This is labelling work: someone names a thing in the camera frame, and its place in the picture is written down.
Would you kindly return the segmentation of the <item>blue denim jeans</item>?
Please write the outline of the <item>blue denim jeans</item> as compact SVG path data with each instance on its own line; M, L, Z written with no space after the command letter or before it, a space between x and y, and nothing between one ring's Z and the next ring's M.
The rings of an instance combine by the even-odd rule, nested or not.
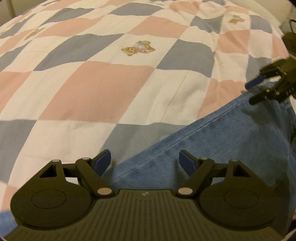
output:
M249 104L245 92L188 126L81 121L1 122L2 240L283 240L295 210L295 112L286 100ZM111 152L96 197L75 162ZM206 188L189 179L186 150L215 165Z

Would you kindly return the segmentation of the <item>checkered pink blue bed quilt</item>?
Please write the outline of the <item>checkered pink blue bed quilt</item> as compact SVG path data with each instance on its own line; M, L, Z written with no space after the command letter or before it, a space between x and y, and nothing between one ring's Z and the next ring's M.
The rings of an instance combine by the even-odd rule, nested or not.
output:
M1 26L1 211L53 159L123 162L288 51L249 1L46 1Z

